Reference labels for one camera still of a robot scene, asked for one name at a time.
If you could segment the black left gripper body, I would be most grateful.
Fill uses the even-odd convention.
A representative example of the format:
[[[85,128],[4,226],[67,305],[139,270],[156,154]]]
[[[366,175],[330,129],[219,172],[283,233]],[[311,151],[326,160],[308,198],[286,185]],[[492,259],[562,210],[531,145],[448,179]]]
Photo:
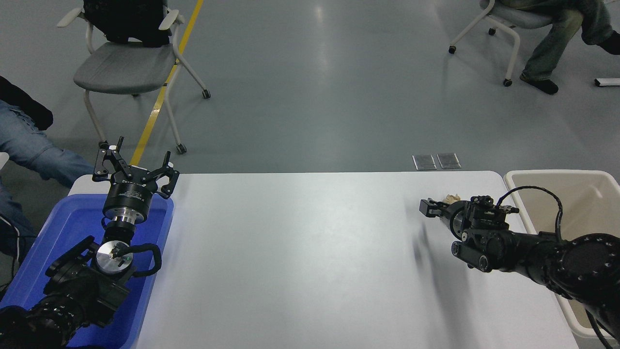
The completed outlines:
[[[139,214],[148,214],[153,198],[153,190],[157,190],[155,182],[142,183],[148,170],[130,167],[132,174],[128,178],[123,172],[116,172],[111,177],[111,187],[104,203],[103,213],[113,214],[117,208],[130,208]]]

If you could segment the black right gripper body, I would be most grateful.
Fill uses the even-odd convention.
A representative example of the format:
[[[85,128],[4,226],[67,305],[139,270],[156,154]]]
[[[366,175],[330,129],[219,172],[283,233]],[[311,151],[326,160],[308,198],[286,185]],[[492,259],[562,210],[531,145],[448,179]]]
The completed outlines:
[[[460,200],[448,204],[438,202],[441,210],[440,220],[452,233],[462,233],[463,231],[463,214],[466,201]]]

